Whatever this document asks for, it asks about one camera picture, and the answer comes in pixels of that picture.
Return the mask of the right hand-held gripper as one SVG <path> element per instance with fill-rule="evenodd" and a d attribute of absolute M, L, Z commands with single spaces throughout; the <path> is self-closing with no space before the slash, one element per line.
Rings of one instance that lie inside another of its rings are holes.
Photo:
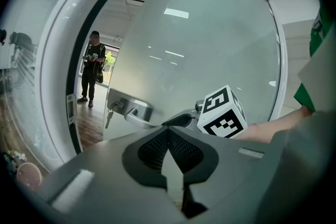
<path fill-rule="evenodd" d="M 162 126 L 192 128 L 195 120 L 195 110 L 184 110 L 163 122 Z M 243 107 L 230 86 L 205 96 L 197 128 L 203 133 L 225 138 L 235 138 L 247 130 Z"/>

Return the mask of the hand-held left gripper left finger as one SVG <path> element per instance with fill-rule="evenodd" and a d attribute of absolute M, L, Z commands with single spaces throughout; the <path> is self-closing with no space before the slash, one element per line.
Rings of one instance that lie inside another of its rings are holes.
<path fill-rule="evenodd" d="M 166 132 L 166 126 L 150 131 L 129 144 L 122 154 L 123 168 L 140 185 L 167 189 L 166 177 L 162 175 L 163 160 L 168 151 Z"/>

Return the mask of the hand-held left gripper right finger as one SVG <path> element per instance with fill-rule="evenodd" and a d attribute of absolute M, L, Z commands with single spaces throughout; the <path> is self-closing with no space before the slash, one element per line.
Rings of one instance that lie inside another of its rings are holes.
<path fill-rule="evenodd" d="M 193 135 L 187 134 L 184 129 L 169 126 L 167 145 L 183 174 L 184 187 L 207 181 L 217 168 L 217 151 Z"/>

